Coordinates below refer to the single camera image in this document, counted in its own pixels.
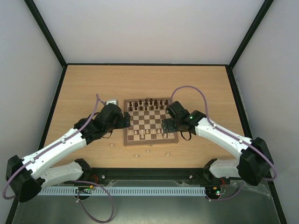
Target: wooden tabletop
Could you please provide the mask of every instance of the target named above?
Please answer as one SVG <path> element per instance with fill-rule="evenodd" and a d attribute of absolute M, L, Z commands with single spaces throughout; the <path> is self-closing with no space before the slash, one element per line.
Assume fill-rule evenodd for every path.
<path fill-rule="evenodd" d="M 170 97 L 173 90 L 182 85 L 193 85 L 202 90 L 211 119 L 243 135 L 224 66 L 69 65 L 46 145 L 91 114 L 96 93 L 104 101 L 118 99 L 123 109 L 125 99 Z M 174 100 L 189 112 L 205 112 L 202 97 L 193 89 L 179 90 Z M 197 136 L 192 136 L 190 141 L 179 136 L 177 144 L 125 147 L 123 130 L 120 129 L 114 130 L 109 139 L 94 141 L 56 165 L 65 165 L 78 158 L 84 158 L 94 168 L 200 168 L 212 158 L 233 159 L 233 156 Z"/>

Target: black metal frame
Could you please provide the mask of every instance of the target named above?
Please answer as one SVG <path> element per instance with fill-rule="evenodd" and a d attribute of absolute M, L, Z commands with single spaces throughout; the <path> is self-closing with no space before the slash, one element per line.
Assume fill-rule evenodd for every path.
<path fill-rule="evenodd" d="M 239 113 L 239 117 L 240 117 L 240 121 L 242 124 L 242 128 L 244 131 L 244 135 L 247 137 L 252 138 L 252 134 L 250 131 L 250 127 L 248 124 L 248 119 L 244 110 L 244 106 L 241 100 L 241 96 L 235 81 L 235 77 L 233 74 L 233 68 L 236 65 L 237 61 L 239 60 L 240 56 L 242 55 L 243 51 L 245 50 L 246 46 L 248 45 L 248 43 L 250 42 L 253 34 L 255 33 L 256 29 L 258 28 L 259 24 L 261 23 L 262 19 L 264 18 L 264 16 L 266 15 L 267 11 L 269 10 L 271 4 L 273 3 L 274 0 L 265 0 L 263 5 L 261 6 L 259 12 L 257 13 L 255 19 L 253 20 L 250 28 L 248 29 L 244 39 L 242 40 L 238 50 L 236 51 L 234 57 L 232 58 L 231 62 L 229 65 L 227 64 L 155 64 L 155 63 L 69 63 L 67 64 L 66 61 L 64 60 L 58 46 L 56 45 L 47 25 L 45 24 L 41 14 L 39 13 L 35 3 L 33 0 L 24 0 L 29 8 L 29 10 L 31 11 L 32 15 L 34 16 L 37 24 L 39 25 L 41 31 L 43 32 L 45 38 L 47 39 L 49 45 L 51 46 L 53 52 L 55 53 L 57 59 L 59 60 L 61 66 L 63 67 L 63 71 L 58 83 L 58 87 L 54 96 L 54 100 L 48 115 L 48 119 L 45 125 L 45 129 L 40 141 L 40 145 L 38 149 L 41 149 L 44 146 L 44 143 L 46 141 L 46 137 L 48 134 L 48 130 L 50 127 L 50 123 L 54 114 L 54 110 L 55 110 L 55 106 L 58 100 L 58 96 L 62 87 L 62 83 L 64 80 L 64 76 L 67 70 L 67 66 L 68 65 L 134 65 L 134 66 L 138 66 L 138 65 L 153 65 L 153 66 L 225 66 L 226 71 L 227 71 L 227 75 L 228 75 L 228 79 L 229 79 L 229 83 L 232 89 L 232 93 L 235 99 L 235 104 L 236 104 L 236 108 L 238 110 Z M 109 181 L 109 179 L 112 178 L 116 178 L 118 177 L 118 179 L 130 179 L 130 178 L 136 178 L 139 177 L 139 179 L 145 179 L 144 177 L 147 176 L 148 179 L 150 176 L 153 176 L 153 174 L 155 174 L 155 179 L 163 179 L 163 180 L 181 180 L 181 181 L 185 181 L 188 183 L 193 183 L 196 184 L 199 179 L 196 178 L 190 178 L 190 175 L 192 175 L 192 173 L 196 173 L 196 172 L 201 172 L 202 168 L 193 168 L 193 169 L 187 169 L 187 168 L 178 168 L 178 169 L 154 169 L 154 168 L 144 168 L 144 169 L 114 169 L 114 168 L 110 168 L 110 169 L 106 169 L 106 168 L 95 168 L 94 169 L 98 174 L 106 174 L 105 175 L 105 180 L 101 180 L 103 184 L 105 184 L 106 182 Z M 286 219 L 285 219 L 285 215 L 283 213 L 275 186 L 273 182 L 268 182 L 269 185 L 269 189 L 270 192 L 273 196 L 273 200 L 274 200 L 274 204 L 276 206 L 276 210 L 278 213 L 278 217 L 280 220 L 280 223 L 285 224 L 286 223 Z M 17 205 L 18 205 L 18 201 L 15 199 L 13 202 L 13 205 L 11 207 L 11 210 L 9 212 L 9 215 L 7 217 L 7 221 L 6 224 L 11 224 L 14 218 L 14 214 L 16 212 L 17 209 Z"/>

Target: white wall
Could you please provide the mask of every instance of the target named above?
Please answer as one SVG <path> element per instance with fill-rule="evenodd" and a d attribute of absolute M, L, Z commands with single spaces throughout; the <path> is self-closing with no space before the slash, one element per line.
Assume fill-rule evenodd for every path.
<path fill-rule="evenodd" d="M 7 160 L 37 150 L 62 68 L 24 1 L 0 1 L 0 21 L 2 191 Z M 0 223 L 11 203 L 0 197 Z"/>
<path fill-rule="evenodd" d="M 299 1 L 274 1 L 234 72 L 254 136 L 279 171 L 274 182 L 288 223 L 298 223 Z"/>
<path fill-rule="evenodd" d="M 263 0 L 35 0 L 68 63 L 229 63 Z"/>

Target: metal floor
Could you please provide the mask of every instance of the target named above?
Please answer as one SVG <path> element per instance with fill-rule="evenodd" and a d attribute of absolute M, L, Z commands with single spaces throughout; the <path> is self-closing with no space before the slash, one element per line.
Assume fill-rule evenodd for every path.
<path fill-rule="evenodd" d="M 111 224 L 278 224 L 273 200 L 244 189 L 223 202 L 209 202 L 202 196 L 114 196 Z M 110 216 L 106 196 L 92 196 L 83 202 L 97 219 Z M 73 196 L 37 196 L 20 203 L 14 224 L 93 224 Z"/>

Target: white arm segment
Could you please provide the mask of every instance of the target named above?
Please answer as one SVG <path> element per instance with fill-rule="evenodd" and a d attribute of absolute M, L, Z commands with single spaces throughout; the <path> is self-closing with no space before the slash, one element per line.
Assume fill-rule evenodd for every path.
<path fill-rule="evenodd" d="M 75 136 L 73 136 L 71 139 L 64 141 L 64 139 L 66 137 L 70 136 L 71 134 L 75 133 L 76 131 L 77 131 L 77 129 L 72 128 L 64 136 L 62 136 L 58 140 L 52 142 L 45 148 L 39 150 L 36 153 L 33 153 L 31 155 L 27 155 L 27 156 L 23 157 L 23 159 L 24 159 L 23 164 L 25 164 L 26 162 L 32 160 L 35 156 L 37 156 L 38 154 L 40 154 L 41 152 L 43 152 L 44 150 L 46 150 L 47 148 L 52 146 L 53 144 L 55 144 L 59 141 L 63 142 L 60 145 L 58 145 L 55 148 L 48 151 L 47 153 L 45 153 L 44 155 L 42 155 L 41 157 L 39 157 L 38 160 L 35 160 L 33 163 L 29 164 L 26 167 L 27 170 L 30 170 L 30 169 L 32 170 L 31 175 L 33 178 L 35 178 L 35 179 L 39 178 L 41 175 L 43 175 L 45 173 L 45 171 L 48 168 L 50 168 L 52 165 L 54 165 L 55 163 L 60 161 L 62 158 L 64 158 L 68 154 L 74 152 L 75 150 L 86 146 L 86 140 L 81 138 L 81 136 L 82 136 L 81 133 L 78 133 Z"/>
<path fill-rule="evenodd" d="M 240 136 L 218 124 L 216 125 L 231 135 L 234 135 L 235 137 L 251 144 L 251 138 Z M 196 135 L 209 139 L 226 149 L 236 158 L 235 160 L 216 160 L 209 169 L 211 173 L 217 178 L 224 176 L 240 177 L 236 167 L 239 165 L 240 156 L 242 154 L 241 150 L 247 149 L 247 146 L 213 128 L 207 121 L 207 118 L 203 118 L 198 122 L 198 125 L 195 127 L 195 132 Z"/>
<path fill-rule="evenodd" d="M 41 178 L 45 180 L 42 189 L 66 181 L 75 181 L 83 174 L 81 166 L 76 162 L 48 169 Z"/>
<path fill-rule="evenodd" d="M 231 132 L 230 130 L 216 124 L 217 127 L 221 128 L 222 130 L 234 135 L 235 137 L 251 144 L 251 138 L 240 136 L 236 133 Z M 223 134 L 222 132 L 214 129 L 206 118 L 201 119 L 198 122 L 198 125 L 195 127 L 196 135 L 204 137 L 206 139 L 211 140 L 212 142 L 216 143 L 217 145 L 221 146 L 222 148 L 226 149 L 229 153 L 231 153 L 238 161 L 240 160 L 240 156 L 242 154 L 242 149 L 247 149 L 247 146 L 241 144 L 239 141 L 232 139 L 231 137 Z"/>
<path fill-rule="evenodd" d="M 237 166 L 238 160 L 216 160 L 212 163 L 209 170 L 214 177 L 239 177 Z"/>

